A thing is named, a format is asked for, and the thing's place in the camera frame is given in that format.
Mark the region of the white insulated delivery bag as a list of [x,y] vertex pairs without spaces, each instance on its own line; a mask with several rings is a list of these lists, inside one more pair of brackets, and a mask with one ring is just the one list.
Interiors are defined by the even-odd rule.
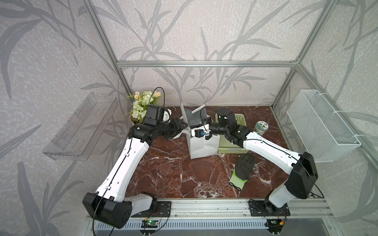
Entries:
[[186,136],[188,149],[191,159],[198,159],[217,154],[220,142],[220,135],[213,135],[209,140],[205,137],[194,137],[194,130],[198,128],[209,129],[209,122],[212,121],[211,117],[207,114],[206,106],[202,105],[194,110],[184,108],[181,104],[182,119],[188,124],[188,127],[182,130],[181,134],[177,135],[175,139],[179,138],[182,134]]

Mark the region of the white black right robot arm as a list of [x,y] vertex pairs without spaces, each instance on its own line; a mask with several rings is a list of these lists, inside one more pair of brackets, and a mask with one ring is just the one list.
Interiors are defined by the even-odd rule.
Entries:
[[209,130],[212,135],[224,135],[232,144],[262,156],[288,174],[288,179],[265,198],[263,206],[266,211],[277,211],[296,198],[308,198],[318,179],[311,154],[283,148],[243,125],[211,122]]

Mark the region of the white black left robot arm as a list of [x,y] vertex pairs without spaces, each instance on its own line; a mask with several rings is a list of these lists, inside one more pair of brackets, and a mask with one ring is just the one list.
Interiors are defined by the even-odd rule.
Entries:
[[87,193],[83,205],[93,220],[121,229],[128,219],[151,208],[154,198],[148,194],[126,197],[129,182],[144,154],[160,136],[173,139],[187,128],[179,118],[151,124],[135,124],[131,127],[124,150],[116,164],[97,188]]

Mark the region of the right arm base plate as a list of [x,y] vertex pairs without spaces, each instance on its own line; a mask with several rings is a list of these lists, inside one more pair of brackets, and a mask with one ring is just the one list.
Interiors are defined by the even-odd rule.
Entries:
[[283,207],[276,207],[268,200],[248,200],[248,206],[251,216],[260,217],[288,217],[291,216],[289,207],[284,204]]

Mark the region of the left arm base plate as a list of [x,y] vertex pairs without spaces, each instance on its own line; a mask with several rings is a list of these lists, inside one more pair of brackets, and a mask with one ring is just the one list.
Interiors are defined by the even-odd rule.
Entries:
[[137,217],[169,217],[171,211],[171,201],[153,201],[150,208],[146,211],[132,215],[132,218]]

